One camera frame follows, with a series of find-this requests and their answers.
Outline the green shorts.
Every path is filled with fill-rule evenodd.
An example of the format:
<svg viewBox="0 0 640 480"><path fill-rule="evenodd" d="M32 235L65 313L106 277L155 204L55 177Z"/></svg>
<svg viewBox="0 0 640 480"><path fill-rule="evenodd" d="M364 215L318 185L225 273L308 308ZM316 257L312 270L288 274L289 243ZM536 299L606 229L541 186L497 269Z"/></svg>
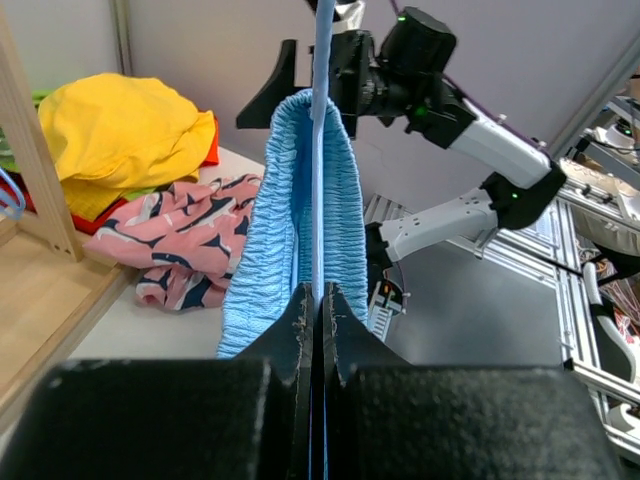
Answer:
<svg viewBox="0 0 640 480"><path fill-rule="evenodd" d="M52 93L52 90L33 90L32 91L32 104L36 111L39 110L42 101ZM8 139L4 132L1 132L1 148L0 148L1 168L5 171L13 174L20 172L13 150L11 149Z"/></svg>

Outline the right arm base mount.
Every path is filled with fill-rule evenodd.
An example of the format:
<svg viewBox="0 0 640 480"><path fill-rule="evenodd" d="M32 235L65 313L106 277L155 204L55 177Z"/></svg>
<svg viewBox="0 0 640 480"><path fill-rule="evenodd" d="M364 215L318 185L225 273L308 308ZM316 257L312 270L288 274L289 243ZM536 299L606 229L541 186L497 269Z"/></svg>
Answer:
<svg viewBox="0 0 640 480"><path fill-rule="evenodd" d="M389 273L383 273L371 290L368 303L368 329L383 343L391 329L392 321L406 314L406 303L411 294L403 284L395 281Z"/></svg>

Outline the orange shorts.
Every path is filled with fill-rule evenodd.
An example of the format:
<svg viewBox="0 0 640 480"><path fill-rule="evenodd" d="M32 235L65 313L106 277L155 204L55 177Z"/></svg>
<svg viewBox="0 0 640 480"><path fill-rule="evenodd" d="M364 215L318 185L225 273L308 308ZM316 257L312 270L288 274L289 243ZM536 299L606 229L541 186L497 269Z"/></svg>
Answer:
<svg viewBox="0 0 640 480"><path fill-rule="evenodd" d="M219 164L219 134L215 133L211 146L204 160L200 164L201 167L213 167ZM132 202L144 195L164 191L168 188L168 184L151 187L142 190L134 190L126 194L122 194L114 200L105 210L103 210L95 219L89 220L74 213L71 214L74 227L77 231L87 235L93 235L106 220L120 207L126 203Z"/></svg>

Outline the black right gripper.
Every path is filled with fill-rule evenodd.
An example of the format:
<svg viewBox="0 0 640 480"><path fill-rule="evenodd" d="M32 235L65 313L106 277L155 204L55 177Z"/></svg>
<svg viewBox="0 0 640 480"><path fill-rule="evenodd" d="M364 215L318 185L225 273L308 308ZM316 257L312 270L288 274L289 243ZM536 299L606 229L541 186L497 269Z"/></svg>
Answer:
<svg viewBox="0 0 640 480"><path fill-rule="evenodd" d="M356 138L360 117L385 116L390 106L388 81L375 65L374 54L374 39L367 30L350 30L331 38L328 92L351 139ZM297 41L283 40L271 75L237 115L237 129L270 127L276 107L298 91L296 55Z"/></svg>

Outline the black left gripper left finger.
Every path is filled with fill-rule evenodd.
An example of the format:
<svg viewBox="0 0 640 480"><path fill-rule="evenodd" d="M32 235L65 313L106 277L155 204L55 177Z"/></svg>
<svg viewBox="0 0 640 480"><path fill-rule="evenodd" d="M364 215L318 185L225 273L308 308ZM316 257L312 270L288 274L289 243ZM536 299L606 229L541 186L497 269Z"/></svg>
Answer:
<svg viewBox="0 0 640 480"><path fill-rule="evenodd" d="M307 479L313 300L231 359L62 362L34 388L5 479Z"/></svg>

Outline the yellow shorts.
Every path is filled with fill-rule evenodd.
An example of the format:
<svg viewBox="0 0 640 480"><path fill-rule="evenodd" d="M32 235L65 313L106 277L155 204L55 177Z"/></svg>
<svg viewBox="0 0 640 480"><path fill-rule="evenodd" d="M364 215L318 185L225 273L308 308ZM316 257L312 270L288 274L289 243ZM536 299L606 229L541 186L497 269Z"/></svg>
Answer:
<svg viewBox="0 0 640 480"><path fill-rule="evenodd" d="M122 194L199 178L217 120L157 78L102 73L66 84L38 119L71 213L93 220Z"/></svg>

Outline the wooden clothes rack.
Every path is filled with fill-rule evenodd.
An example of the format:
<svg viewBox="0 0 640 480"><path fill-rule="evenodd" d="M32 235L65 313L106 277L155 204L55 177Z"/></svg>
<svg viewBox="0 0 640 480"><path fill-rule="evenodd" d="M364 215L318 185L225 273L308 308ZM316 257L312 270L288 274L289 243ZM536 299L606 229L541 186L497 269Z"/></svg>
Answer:
<svg viewBox="0 0 640 480"><path fill-rule="evenodd" d="M66 359L134 279L83 245L29 97L9 23L1 22L1 126L35 205L1 219L1 430L41 377Z"/></svg>

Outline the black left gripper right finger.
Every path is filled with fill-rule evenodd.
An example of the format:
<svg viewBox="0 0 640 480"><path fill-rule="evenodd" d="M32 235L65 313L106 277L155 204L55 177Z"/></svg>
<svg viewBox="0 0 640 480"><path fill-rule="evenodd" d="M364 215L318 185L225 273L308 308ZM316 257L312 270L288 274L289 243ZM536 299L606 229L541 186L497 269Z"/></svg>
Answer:
<svg viewBox="0 0 640 480"><path fill-rule="evenodd" d="M329 479L621 479L586 387L560 367L425 366L322 307Z"/></svg>

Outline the blue hanger of green shorts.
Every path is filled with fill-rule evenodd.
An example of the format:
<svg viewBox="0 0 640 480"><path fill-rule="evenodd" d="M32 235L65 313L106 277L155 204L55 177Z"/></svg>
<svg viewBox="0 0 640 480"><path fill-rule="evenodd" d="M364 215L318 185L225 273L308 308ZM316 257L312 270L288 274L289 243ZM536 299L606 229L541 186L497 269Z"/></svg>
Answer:
<svg viewBox="0 0 640 480"><path fill-rule="evenodd" d="M1 169L1 185L6 185L7 190L1 189L1 213L13 221L18 221L25 209L25 197L8 173Z"/></svg>

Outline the pink patterned shorts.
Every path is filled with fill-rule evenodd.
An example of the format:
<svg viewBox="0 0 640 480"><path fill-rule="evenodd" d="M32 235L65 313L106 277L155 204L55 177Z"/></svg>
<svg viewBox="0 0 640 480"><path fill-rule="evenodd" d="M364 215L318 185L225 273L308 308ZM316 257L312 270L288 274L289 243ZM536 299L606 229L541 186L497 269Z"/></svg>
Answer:
<svg viewBox="0 0 640 480"><path fill-rule="evenodd" d="M86 248L142 272L141 304L167 311L222 305L242 256L262 177L175 182L118 208Z"/></svg>

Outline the light blue shorts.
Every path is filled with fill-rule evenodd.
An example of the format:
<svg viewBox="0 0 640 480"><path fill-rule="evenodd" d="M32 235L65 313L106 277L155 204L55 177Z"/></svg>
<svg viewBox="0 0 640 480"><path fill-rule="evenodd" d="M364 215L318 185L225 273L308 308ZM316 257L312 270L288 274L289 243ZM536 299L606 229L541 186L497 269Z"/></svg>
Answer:
<svg viewBox="0 0 640 480"><path fill-rule="evenodd" d="M274 110L264 177L244 250L225 295L220 359L238 355L284 312L293 290L312 279L312 92L301 90ZM351 141L334 103L323 140L324 274L338 284L354 315L368 319L363 198Z"/></svg>

